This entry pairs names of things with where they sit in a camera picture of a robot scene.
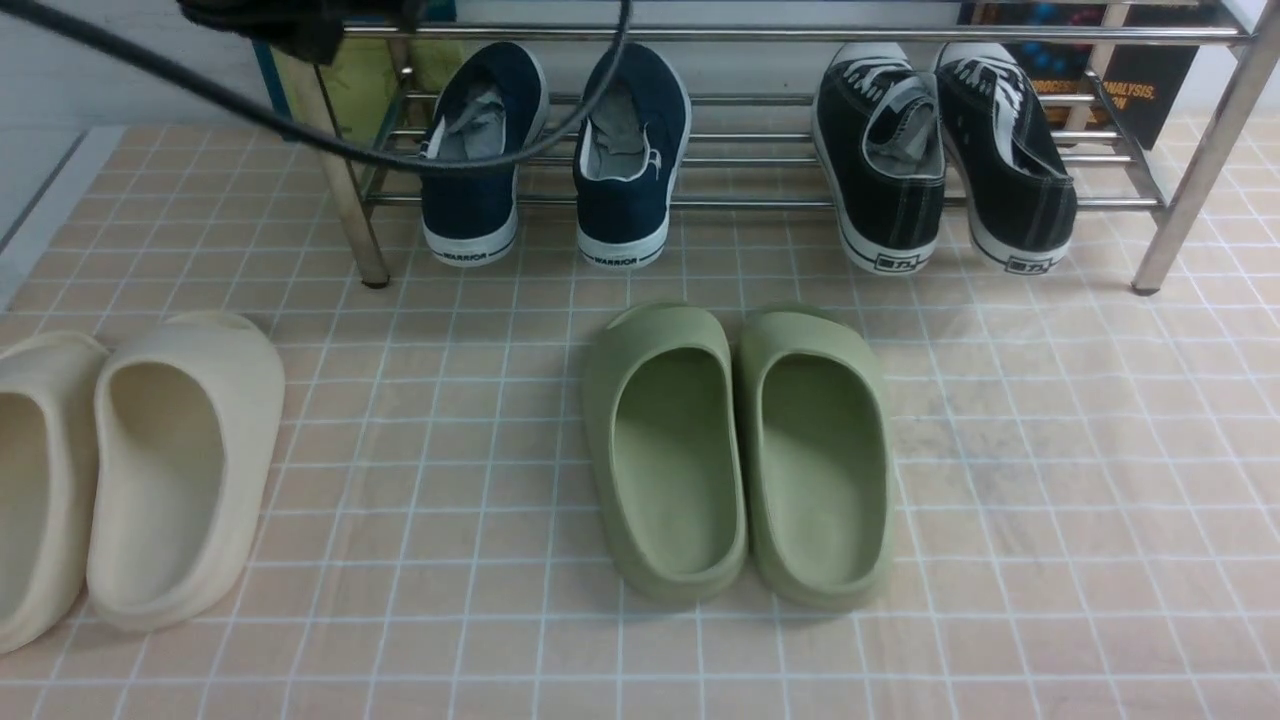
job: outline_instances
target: white wall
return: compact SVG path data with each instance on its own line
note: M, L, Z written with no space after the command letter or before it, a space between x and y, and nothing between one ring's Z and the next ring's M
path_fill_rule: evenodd
M173 0L46 0L106 24L201 72L265 100L257 65L246 41L197 28L178 15ZM1265 0L1239 0L1254 15ZM611 22L609 1L460 0L460 13L475 20ZM954 8L895 3L641 3L641 23L937 24ZM579 87L603 45L536 47L557 88ZM672 45L667 55L692 90L808 91L833 46ZM1210 108L1231 68L1225 50L1204 50L1179 97L1179 108ZM1280 81L1265 104L1280 108ZM225 117L183 91L168 87L95 53L0 19L0 127L88 127L155 122L221 122Z
M41 0L266 100L247 41L188 23L173 0ZM186 92L0 17L0 127L225 120Z
M1267 0L1236 0L1236 4L1253 22L1262 13L1262 6L1267 4ZM1174 105L1175 111L1212 109L1222 95L1226 78L1230 77L1233 69L1235 69L1235 59L1229 50L1202 47L1196 55L1196 63L1192 64L1190 72L1187 73L1187 81L1183 82L1183 91L1178 95L1178 102ZM1280 73L1271 76L1271 82L1267 83L1258 102L1261 108L1280 109Z

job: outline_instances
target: black cord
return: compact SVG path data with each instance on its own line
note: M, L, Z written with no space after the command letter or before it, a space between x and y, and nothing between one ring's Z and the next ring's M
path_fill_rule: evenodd
M93 23L82 20L81 18L69 15L55 8L50 8L42 3L36 3L35 0L0 0L0 13L26 20L36 27L60 35L87 47L92 47L104 55L115 58L116 60L133 65L147 74L173 83L230 111L232 114L291 138L297 138L303 145L310 145L316 150L332 152L340 158L346 158L347 160L364 163L366 165L379 165L393 170L430 174L481 173L509 168L547 152L564 140L570 132L581 126L588 114L595 109L600 97L604 96L604 92L608 90L614 74L618 72L618 65L622 64L622 46L626 44L627 33L631 29L631 4L632 0L618 0L618 24L614 29L613 38L609 41L609 50L607 54L609 59L608 69L604 72L603 82L598 83L588 96L582 97L573 113L571 113L563 123L557 126L556 129L545 135L538 142L515 152L479 160L424 160L420 158L413 159L404 155L383 152L380 150L352 145L332 135L320 132L310 126L283 118L271 108L228 90L227 87L218 85L189 68L179 65L154 50L148 50L133 41L125 40L110 31L97 27Z

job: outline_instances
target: shoe rack frame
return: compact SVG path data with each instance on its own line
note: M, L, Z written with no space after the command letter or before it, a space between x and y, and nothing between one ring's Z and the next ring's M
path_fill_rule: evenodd
M1057 0L1080 3L1087 0ZM1079 26L945 26L945 27L744 27L744 26L640 26L631 31L637 42L950 42L987 41L1021 42L1041 41L1053 44L1093 44L1089 68L1079 91L1069 95L1041 96L1046 106L1069 106L1068 124L1055 133L1061 145L1106 145L1111 152L1070 152L1064 159L1069 165L1123 167L1137 188L1135 196L1080 197L1082 211L1140 211L1149 213L1156 222L1156 232L1146 256L1133 278L1138 295L1153 295L1169 274L1178 252L1199 215L1215 182L1235 147L1244 124L1253 111L1271 73L1280 58L1280 0L1267 0L1256 23L1251 23L1234 0L1130 0L1130 3L1156 5L1202 4L1213 8L1213 18L1201 27L1123 27L1128 3L1116 3L1105 14L1101 27ZM562 41L603 42L612 36L609 26L567 24L475 24L425 23L413 29L389 24L351 23L347 37L381 38L390 47L392 59L399 73L398 90L387 110L385 120L376 138L384 150L415 154L426 132L428 108L434 94L416 90L410 63L408 41L413 38L440 38L462 41ZM1111 50L1116 45L1180 45L1225 46L1235 58L1235 68L1213 111L1199 145L1192 155L1176 187L1166 191L1152 174L1146 151L1124 128L1111 100L1102 90L1101 77L1106 72ZM333 105L329 101L319 68L297 60L287 60L283 68L291 78L298 100L298 115L307 123L339 135ZM808 106L812 95L796 94L695 94L695 106ZM573 95L553 94L553 104L573 104ZM1112 118L1112 128L1083 129L1089 109L1098 108ZM566 138L571 142L576 133ZM812 143L806 132L695 132L691 152L684 167L703 168L782 168L817 163L809 156L699 156L698 143ZM538 158L534 165L567 167L571 156L562 154ZM390 282L383 261L378 236L370 223L370 214L380 206L416 206L417 195L384 191L387 173L376 168L357 168L337 156L324 155L321 167L333 190L338 214L351 243L361 279L369 287L385 287ZM522 205L572 205L572 195L518 196ZM947 204L960 206L964 197L950 196ZM677 193L672 201L682 209L723 210L815 210L832 208L829 197L765 199L732 196L689 196Z

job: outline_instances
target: shoe rack leg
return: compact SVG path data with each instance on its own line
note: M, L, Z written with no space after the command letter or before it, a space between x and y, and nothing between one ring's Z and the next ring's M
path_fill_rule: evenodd
M1236 58L1235 70L1222 91L1222 99L1213 110L1196 154L1187 164L1178 190L1164 213L1156 214L1156 236L1147 246L1147 254L1133 278L1138 295L1155 295L1164 284L1169 269L1174 266L1178 251L1192 231L1196 218L1204 208L1226 158L1244 132L1258 97L1271 79L1276 60L1280 59L1280 0L1267 0L1262 15L1253 28L1253 40Z
M324 79L320 77L320 68L285 58L284 70L298 100L300 117L307 124L340 137L338 120L333 114L333 104L325 91ZM374 234L374 225L365 214L365 206L360 201L360 190L356 182L356 172L343 158L320 154L320 168L329 179L329 190L333 193L334 204L338 206L338 218L342 228L347 233L347 243L351 254L356 258L356 268L360 270L360 279L366 287L387 287L390 274L387 272L387 263L383 261L383 251L378 247L378 237Z

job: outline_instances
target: black sneaker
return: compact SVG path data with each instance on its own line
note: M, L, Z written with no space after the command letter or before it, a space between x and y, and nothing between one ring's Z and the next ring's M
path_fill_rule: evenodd
M1009 273L1050 272L1071 240L1075 186L1030 78L1004 46L977 42L943 47L937 76L973 243Z
M919 270L937 245L946 184L933 77L897 45L845 45L814 95L813 141L849 259L884 275Z
M515 42L481 47L444 86L419 155L462 160L524 147L541 132L548 108L547 78L527 50ZM422 231L442 263L493 263L511 251L516 225L516 168L422 177Z
M602 74L603 60L584 94ZM676 70L653 50L627 45L613 85L582 122L573 154L577 247L584 258L625 269L658 259L691 127L689 91Z

